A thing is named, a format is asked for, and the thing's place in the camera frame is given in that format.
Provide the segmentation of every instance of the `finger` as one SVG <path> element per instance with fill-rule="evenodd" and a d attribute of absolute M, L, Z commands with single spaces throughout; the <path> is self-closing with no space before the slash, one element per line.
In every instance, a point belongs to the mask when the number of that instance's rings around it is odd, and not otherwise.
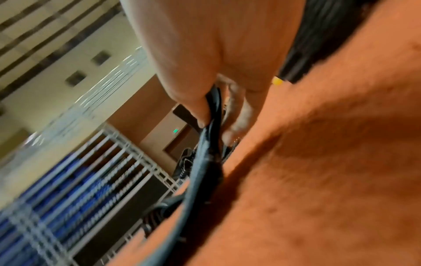
<path fill-rule="evenodd" d="M 222 122 L 222 132 L 225 132 L 237 120 L 238 116 L 240 115 L 241 108 L 243 107 L 244 96 L 246 94 L 245 89 L 238 86 L 237 84 L 230 84 L 228 87 L 228 91 L 229 100 L 227 105 L 227 111 Z"/>
<path fill-rule="evenodd" d="M 263 91 L 246 91 L 243 107 L 236 121 L 222 134 L 222 141 L 232 146 L 234 141 L 242 138 L 254 125 L 262 111 L 268 95 L 268 89 Z"/>
<path fill-rule="evenodd" d="M 211 111 L 206 97 L 195 101 L 181 101 L 180 103 L 197 119 L 200 128 L 204 128 L 211 122 Z"/>

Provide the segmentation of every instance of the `hand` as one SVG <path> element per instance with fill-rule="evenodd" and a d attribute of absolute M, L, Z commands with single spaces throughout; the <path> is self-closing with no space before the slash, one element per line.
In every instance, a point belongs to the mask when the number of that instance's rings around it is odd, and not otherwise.
<path fill-rule="evenodd" d="M 255 123 L 300 24 L 304 0 L 121 0 L 168 95 L 201 127 L 214 83 L 230 93 L 222 140 Z"/>

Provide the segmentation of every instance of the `ceiling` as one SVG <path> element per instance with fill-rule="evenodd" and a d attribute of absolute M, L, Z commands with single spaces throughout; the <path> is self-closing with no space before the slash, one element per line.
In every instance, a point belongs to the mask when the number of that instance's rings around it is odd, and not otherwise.
<path fill-rule="evenodd" d="M 0 100 L 120 11 L 118 0 L 0 0 Z"/>

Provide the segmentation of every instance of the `white wire rack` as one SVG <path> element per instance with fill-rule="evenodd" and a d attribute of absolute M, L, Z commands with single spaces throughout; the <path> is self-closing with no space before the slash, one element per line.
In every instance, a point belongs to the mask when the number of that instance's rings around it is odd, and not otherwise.
<path fill-rule="evenodd" d="M 43 131 L 1 161 L 0 194 L 7 196 L 3 182 L 24 162 L 71 139 L 82 121 L 98 125 L 96 134 L 1 211 L 0 265 L 22 265 L 35 256 L 34 252 L 39 265 L 77 265 L 73 259 L 76 253 L 148 180 L 156 178 L 167 187 L 161 198 L 180 187 L 181 183 L 94 114 L 146 64 L 140 47 Z M 80 214 L 87 204 L 91 206 Z M 77 213 L 79 217 L 58 237 L 57 230 Z M 13 248 L 1 253 L 9 246 Z"/>

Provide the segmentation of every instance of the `yellow object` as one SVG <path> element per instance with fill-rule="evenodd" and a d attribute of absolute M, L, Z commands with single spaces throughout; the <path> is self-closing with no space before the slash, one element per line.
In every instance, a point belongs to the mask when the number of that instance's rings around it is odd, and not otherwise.
<path fill-rule="evenodd" d="M 273 85 L 280 85 L 280 84 L 282 84 L 282 80 L 277 78 L 277 77 L 273 77 L 272 84 Z"/>

